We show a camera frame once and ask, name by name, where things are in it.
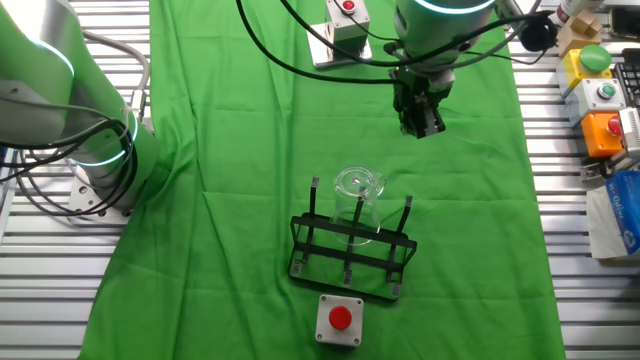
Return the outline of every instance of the wire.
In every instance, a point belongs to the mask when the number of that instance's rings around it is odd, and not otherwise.
[[[120,122],[119,121],[115,121],[115,120],[112,120],[112,121],[109,121],[107,123],[104,123],[101,127],[94,129],[92,133],[85,135],[85,138],[82,141],[77,142],[76,144],[72,145],[69,149],[67,149],[67,150],[65,150],[65,151],[63,151],[63,152],[61,152],[61,153],[59,153],[57,155],[50,156],[46,160],[43,160],[43,161],[36,161],[36,162],[33,162],[33,163],[22,164],[20,166],[18,166],[18,164],[14,164],[14,163],[4,163],[4,162],[2,162],[2,163],[0,163],[0,167],[24,168],[24,169],[16,171],[15,173],[0,179],[0,183],[3,183],[5,181],[7,181],[7,180],[11,180],[13,178],[16,178],[16,177],[22,175],[22,174],[25,174],[25,173],[35,169],[36,167],[38,167],[40,165],[46,165],[46,164],[50,164],[50,163],[52,163],[54,161],[61,160],[61,159],[65,158],[66,156],[71,155],[71,153],[73,153],[80,146],[82,146],[82,144],[87,139],[89,139],[91,136],[93,136],[93,135],[95,135],[95,134],[99,133],[100,131],[103,131],[104,129],[107,129],[107,128],[113,128],[113,127],[117,128],[118,124],[120,124]]]
[[[127,116],[127,118],[128,118],[128,120],[124,122],[124,124],[125,124],[125,128],[124,128],[124,130],[125,130],[125,131],[123,131],[123,132],[122,132],[122,134],[120,134],[116,139],[114,139],[114,140],[113,140],[113,141],[111,141],[110,143],[108,143],[108,144],[106,144],[106,145],[104,145],[104,146],[102,146],[102,147],[100,147],[100,148],[98,148],[98,149],[92,150],[91,152],[92,152],[92,153],[99,153],[99,152],[101,152],[102,150],[104,150],[104,149],[107,149],[107,148],[111,147],[111,146],[112,146],[113,144],[115,144],[116,142],[121,142],[121,141],[122,141],[122,139],[123,139],[125,136],[127,136],[128,132],[129,132],[129,121],[130,121],[131,119],[130,119],[130,117],[129,117],[129,116]],[[33,151],[33,149],[28,149],[28,150],[29,150],[29,154],[31,155],[31,157],[32,157],[32,158],[34,158],[34,159],[36,159],[36,160],[42,160],[42,158],[40,158],[38,155],[36,155],[36,153]],[[56,151],[53,153],[53,155],[56,155],[56,154],[58,154],[59,152],[60,152],[60,150],[56,150]]]
[[[383,40],[383,41],[400,41],[399,39],[386,38],[386,37],[377,36],[377,35],[372,34],[364,26],[360,25],[360,23],[357,22],[356,19],[354,19],[353,16],[351,16],[351,14],[347,13],[346,11],[344,11],[344,9],[340,5],[338,5],[338,1],[337,0],[333,0],[333,2],[336,4],[338,9],[340,9],[340,11],[342,12],[342,15],[344,15],[344,16],[348,17],[349,19],[351,19],[351,21],[353,21],[353,23],[356,24],[357,27],[362,29],[362,31],[364,31],[365,33],[369,34],[371,37],[374,37],[374,38],[376,38],[378,40]]]
[[[58,155],[60,153],[60,149],[56,149],[56,151],[53,152],[53,154],[49,155],[49,156],[53,156],[53,155]],[[35,151],[33,151],[32,149],[29,149],[29,155],[31,155],[32,158],[38,160],[38,161],[44,161],[47,158],[41,158],[38,154],[36,154]]]
[[[7,159],[9,157],[8,151],[5,151],[2,153],[2,159]],[[12,150],[12,154],[11,154],[12,160],[11,161],[16,161],[17,157],[18,157],[18,152]],[[11,169],[7,169],[7,174],[11,174]],[[0,189],[2,189],[2,191],[0,192],[0,206],[3,206],[5,201],[7,201],[7,194],[9,192],[9,184],[4,184],[4,183],[0,183]]]
[[[121,127],[121,131],[124,131],[124,129],[122,128],[123,125],[120,122],[115,122],[115,124],[117,126]],[[48,203],[50,203],[54,207],[62,210],[63,212],[54,212],[54,211],[51,211],[51,210],[41,206],[37,201],[35,201],[35,199],[33,199],[33,197],[31,197],[31,195],[28,193],[26,187],[24,186],[22,178],[19,177],[18,178],[18,185],[20,186],[20,190],[25,195],[25,197],[27,197],[29,199],[29,201],[31,201],[31,203],[34,206],[36,206],[38,209],[40,209],[41,211],[43,211],[43,212],[45,212],[45,213],[47,213],[48,215],[51,215],[51,216],[82,216],[82,215],[95,215],[95,214],[103,213],[104,211],[106,211],[107,209],[109,209],[113,205],[115,205],[126,194],[126,192],[131,188],[131,185],[133,184],[133,181],[135,180],[135,177],[136,177],[136,174],[137,174],[137,167],[138,167],[137,152],[136,152],[135,146],[133,146],[133,143],[131,142],[131,135],[130,134],[128,134],[128,135],[129,135],[128,136],[129,142],[126,143],[126,142],[123,141],[123,144],[122,144],[123,145],[123,149],[125,151],[127,151],[127,156],[124,158],[122,163],[123,164],[130,164],[130,166],[127,169],[121,170],[120,174],[118,175],[118,178],[116,179],[116,184],[114,185],[113,190],[111,191],[111,193],[109,193],[109,195],[107,197],[105,197],[99,204],[93,206],[92,208],[90,208],[88,210],[77,211],[77,210],[67,209],[67,208],[63,207],[62,205],[56,203],[51,198],[46,196],[46,194],[44,194],[42,192],[42,190],[38,187],[37,183],[34,181],[33,177],[29,173],[30,169],[27,170],[26,172],[24,172],[24,174],[26,174],[27,178],[29,179],[29,182],[31,183],[31,185],[33,187],[33,189],[38,193],[38,195],[42,196]],[[23,163],[25,163],[24,153],[23,152],[21,152],[21,160],[22,160]]]
[[[31,183],[33,189],[38,193],[38,195],[40,195],[42,198],[44,198],[49,204],[53,205],[54,207],[62,210],[63,212],[54,212],[51,211],[47,208],[45,208],[44,206],[40,205],[28,192],[28,190],[26,189],[26,187],[24,186],[24,183],[22,181],[22,178],[18,178],[18,186],[20,187],[20,191],[22,191],[23,195],[38,209],[40,209],[41,211],[43,211],[44,213],[51,215],[51,216],[83,216],[83,215],[96,215],[96,214],[100,214],[103,213],[104,211],[108,210],[109,208],[113,207],[113,205],[115,205],[123,196],[124,194],[129,190],[129,188],[131,187],[131,184],[133,183],[133,180],[135,179],[135,175],[136,175],[136,169],[137,169],[137,154],[136,154],[136,150],[135,147],[132,148],[132,153],[133,153],[133,157],[132,157],[132,162],[131,162],[131,166],[129,167],[129,169],[127,169],[126,171],[122,171],[121,172],[121,176],[119,176],[118,181],[117,181],[117,185],[113,188],[113,190],[111,191],[111,193],[105,198],[103,199],[99,204],[95,205],[94,207],[88,209],[88,210],[81,210],[81,211],[77,211],[77,210],[71,210],[71,209],[67,209],[65,207],[63,207],[62,205],[56,203],[55,201],[53,201],[51,198],[49,198],[46,194],[44,194],[42,192],[42,190],[39,188],[39,186],[37,185],[37,183],[34,181],[33,177],[31,176],[31,174],[29,172],[27,172],[27,178],[29,179],[29,182]],[[129,175],[129,179],[127,180],[127,184],[124,186],[124,189],[120,192],[120,194],[118,196],[115,197],[114,200],[109,201],[110,199],[112,199],[114,197],[114,195],[118,192],[118,190],[120,189],[124,177],[126,177],[127,174]]]
[[[53,153],[53,155],[56,155],[56,154],[58,154],[59,152],[60,152],[60,150],[58,149],[58,150],[56,150],[56,151]],[[38,155],[37,155],[33,150],[29,150],[29,155],[31,155],[31,157],[32,157],[32,158],[34,158],[34,159],[36,159],[36,160],[39,160],[39,161],[44,161],[44,160],[46,159],[46,158],[41,158],[41,157],[39,157],[39,156],[38,156]],[[72,162],[71,162],[71,160],[70,160],[69,158],[64,158],[63,160],[64,160],[65,164],[67,164],[67,167],[69,168],[69,170],[71,170],[71,172],[73,173],[73,175],[74,175],[76,178],[78,178],[78,180],[79,180],[81,183],[83,183],[84,185],[86,185],[86,186],[88,186],[88,187],[90,187],[90,188],[92,188],[92,189],[99,189],[99,190],[100,190],[100,189],[109,189],[109,188],[110,188],[110,187],[100,187],[100,186],[97,186],[97,185],[93,185],[93,184],[91,184],[89,181],[85,180],[85,179],[84,179],[84,177],[82,177],[82,176],[80,175],[80,173],[78,173],[77,165],[75,165],[75,166],[74,166],[74,163],[72,163]]]
[[[125,136],[127,136],[127,134],[129,133],[129,122],[131,122],[131,116],[129,116],[129,115],[130,115],[129,112],[125,113],[126,121],[123,121],[125,127],[124,127],[124,131],[122,132],[122,134],[118,135],[117,138],[113,139],[111,142],[107,143],[106,145],[103,145],[103,146],[101,146],[101,147],[99,147],[99,148],[97,148],[95,150],[92,149],[91,152],[94,153],[94,154],[97,154],[97,153],[100,153],[101,151],[103,151],[104,149],[110,148],[116,142],[122,142],[122,139]]]
[[[529,15],[536,14],[536,10],[538,9],[538,7],[540,6],[541,3],[542,3],[542,0],[536,0],[535,3],[533,4],[533,6],[531,6],[531,10],[529,10]],[[458,69],[458,68],[462,68],[462,67],[465,67],[465,66],[476,64],[476,63],[486,59],[487,57],[495,54],[496,52],[500,51],[500,49],[502,49],[503,47],[507,46],[509,44],[509,42],[511,42],[513,39],[515,39],[516,36],[520,36],[522,31],[524,31],[524,28],[525,28],[525,24],[523,24],[523,23],[517,24],[513,28],[513,33],[511,35],[507,36],[506,39],[502,40],[501,42],[496,44],[494,47],[492,47],[491,49],[487,50],[485,53],[479,55],[476,58],[473,58],[473,59],[467,60],[467,61],[457,62],[457,63],[454,63],[454,64],[440,65],[440,66],[436,66],[436,67],[429,67],[429,68],[424,69],[424,71],[437,72],[437,71],[444,71],[444,70],[453,70],[453,69]]]
[[[350,84],[399,84],[402,86],[407,86],[407,84],[403,83],[402,81],[399,80],[393,80],[393,79],[353,79],[353,78],[341,78],[341,77],[331,77],[331,76],[324,76],[324,75],[318,75],[318,74],[313,74],[313,73],[309,73],[300,69],[297,69],[283,61],[281,61],[280,59],[278,59],[277,57],[275,57],[272,53],[269,52],[269,50],[267,50],[267,48],[260,42],[260,40],[258,39],[258,37],[256,36],[255,32],[253,31],[253,29],[251,28],[251,25],[249,24],[249,20],[247,20],[247,14],[244,11],[244,7],[242,6],[242,1],[241,0],[236,0],[236,5],[238,6],[238,12],[240,13],[240,18],[242,19],[242,23],[244,24],[245,29],[247,30],[247,32],[249,33],[249,36],[251,37],[251,40],[253,40],[253,43],[258,47],[258,49],[260,49],[260,51],[269,58],[269,60],[273,61],[274,63],[278,64],[279,66],[295,73],[298,74],[300,76],[305,76],[311,79],[315,79],[315,80],[321,80],[321,81],[330,81],[330,82],[336,82],[336,83],[350,83]]]
[[[46,104],[46,103],[39,103],[39,102],[33,102],[33,101],[12,99],[12,98],[9,98],[9,97],[4,97],[2,95],[0,95],[0,100],[8,101],[8,102],[16,103],[16,104],[21,104],[21,105],[41,107],[41,108],[44,108],[44,109],[85,111],[87,113],[96,115],[96,116],[104,119],[104,120],[100,121],[99,123],[91,126],[90,128],[79,132],[78,134],[75,134],[75,135],[70,136],[68,138],[64,138],[62,140],[57,140],[57,141],[51,142],[49,144],[44,144],[44,145],[23,145],[23,144],[13,144],[13,143],[0,142],[0,146],[9,147],[9,148],[13,148],[13,149],[20,149],[20,150],[29,150],[29,149],[32,149],[32,150],[48,150],[48,149],[56,149],[56,148],[69,146],[69,145],[72,145],[72,144],[76,143],[78,141],[78,139],[82,138],[84,135],[86,135],[88,133],[91,133],[94,129],[96,129],[96,128],[100,127],[100,126],[104,126],[104,124],[108,123],[109,121],[112,121],[112,120],[116,121],[115,119],[110,118],[109,116],[103,114],[102,112],[100,112],[98,110],[91,109],[91,108],[84,107],[84,106],[61,105],[61,104]]]
[[[397,67],[397,66],[405,66],[405,65],[411,65],[411,64],[416,64],[419,62],[423,62],[427,59],[430,59],[432,57],[435,57],[437,55],[440,55],[441,53],[451,50],[453,48],[455,48],[458,45],[461,45],[479,35],[482,35],[483,33],[495,29],[499,26],[502,25],[507,25],[507,24],[511,24],[514,22],[520,22],[523,20],[529,20],[529,19],[534,19],[537,17],[548,17],[549,15],[553,14],[553,11],[541,11],[541,12],[537,12],[534,14],[527,14],[527,15],[521,15],[521,16],[514,16],[514,17],[510,17],[510,18],[505,18],[505,19],[500,19],[498,21],[494,21],[490,24],[487,24],[483,27],[481,27],[480,29],[477,29],[475,31],[470,32],[469,34],[459,37],[453,41],[451,41],[450,43],[443,45],[433,51],[430,51],[426,54],[422,54],[419,55],[417,57],[414,58],[408,58],[408,59],[404,59],[404,60],[400,60],[400,61],[378,61],[378,60],[366,60],[366,59],[362,59],[358,56],[354,56],[342,49],[340,49],[339,47],[333,45],[330,41],[328,41],[327,39],[325,39],[322,35],[318,34],[317,31],[315,31],[311,25],[309,25],[303,18],[300,17],[300,15],[291,7],[291,4],[289,4],[289,2],[287,0],[280,0],[280,2],[282,3],[282,5],[285,7],[285,9],[289,12],[289,14],[291,14],[291,16],[298,22],[298,24],[300,24],[302,27],[305,28],[305,30],[307,30],[309,33],[311,33],[311,35],[313,35],[315,38],[317,38],[318,40],[320,40],[320,42],[322,42],[323,44],[325,44],[327,47],[329,47],[330,49],[340,53],[341,55],[362,63],[362,64],[366,64],[366,65],[371,65],[371,66],[378,66],[378,67]]]
[[[93,40],[103,45],[120,50],[136,58],[136,60],[138,60],[140,65],[142,65],[142,78],[140,79],[140,83],[138,84],[138,87],[136,88],[136,90],[146,89],[147,83],[149,82],[149,76],[151,74],[151,65],[149,65],[149,61],[147,60],[147,57],[144,56],[144,54],[142,54],[140,51],[136,50],[132,46],[129,46],[125,43],[122,43],[120,41],[116,41],[113,39],[109,39],[108,37],[104,37],[102,35],[94,34],[87,30],[82,30],[82,35],[84,35],[84,37],[89,40]]]
[[[547,53],[547,50],[543,51],[535,60],[533,61],[522,61],[522,60],[518,60],[518,59],[514,59],[514,58],[510,58],[508,56],[503,56],[503,55],[489,55],[491,57],[495,57],[495,58],[499,58],[499,59],[505,59],[505,60],[511,60],[513,62],[516,62],[518,64],[524,64],[524,65],[534,65],[536,63],[538,63],[543,57],[544,55]],[[482,55],[482,53],[477,53],[475,51],[467,51],[467,54],[469,55]]]

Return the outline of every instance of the black rack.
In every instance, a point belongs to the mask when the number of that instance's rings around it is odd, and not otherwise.
[[[405,266],[411,260],[418,247],[415,241],[409,240],[408,236],[402,232],[411,211],[412,197],[408,196],[406,198],[404,211],[396,230],[380,229],[379,232],[375,233],[356,227],[364,204],[363,195],[358,197],[352,227],[334,224],[331,222],[331,218],[316,214],[315,207],[318,183],[319,178],[314,177],[311,184],[309,212],[302,214],[302,216],[294,216],[291,218],[290,225],[294,247],[289,262],[289,276],[293,279],[337,286],[386,299],[397,300],[400,297]],[[302,229],[307,229],[306,236],[301,234]],[[314,234],[317,234],[316,230],[348,235],[349,240],[347,244],[341,244],[337,239],[333,239],[335,240],[333,245],[345,245],[346,249],[342,250],[336,249],[336,246],[329,247],[314,244]],[[355,253],[354,239],[356,237],[388,244],[387,255],[382,258]],[[326,261],[314,260],[317,257],[329,258],[333,261],[327,263]],[[342,262],[343,278],[341,281],[336,281],[336,278],[331,276],[328,278],[318,276],[318,273],[323,273],[323,271],[305,271],[307,267],[314,266],[314,262],[316,262],[316,266],[328,265],[334,269],[336,261]],[[354,275],[357,275],[353,272],[354,269],[352,265],[354,264],[363,264],[369,268],[381,269],[386,273],[386,277],[383,274],[384,281],[375,281],[376,284],[374,285],[360,284],[354,280]]]

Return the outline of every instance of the emergency stop button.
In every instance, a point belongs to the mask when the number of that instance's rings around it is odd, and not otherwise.
[[[356,11],[356,3],[351,0],[344,1],[342,2],[342,9],[351,15]]]
[[[620,118],[617,116],[609,119],[607,123],[607,131],[613,136],[622,136],[622,126],[620,126]]]
[[[351,311],[344,306],[336,306],[329,313],[329,323],[336,330],[345,330],[351,325]]]

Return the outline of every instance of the glass beaker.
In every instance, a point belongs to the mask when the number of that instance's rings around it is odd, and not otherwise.
[[[331,218],[334,224],[353,227],[353,218],[362,195],[364,203],[356,228],[377,233],[380,231],[378,216],[378,196],[382,194],[387,178],[364,166],[350,166],[340,171],[334,180],[336,207]],[[336,237],[349,243],[349,235],[334,233]],[[365,245],[369,239],[355,238],[353,245]]]

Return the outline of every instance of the green backdrop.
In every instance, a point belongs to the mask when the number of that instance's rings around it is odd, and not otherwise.
[[[321,1],[292,1],[311,23]],[[306,35],[277,0],[244,0],[256,32],[311,70]],[[392,0],[369,0],[392,36]],[[497,29],[475,48],[488,49]],[[383,55],[373,40],[374,54]],[[402,136],[391,86],[323,83],[262,56],[233,0],[151,1],[160,160],[99,290],[81,359],[562,359],[558,314],[508,61],[456,71],[447,131]],[[351,66],[335,76],[386,78]],[[403,297],[364,297],[357,349],[314,338],[318,296],[286,274],[289,220],[333,210],[348,165],[389,176],[380,198],[418,242]]]

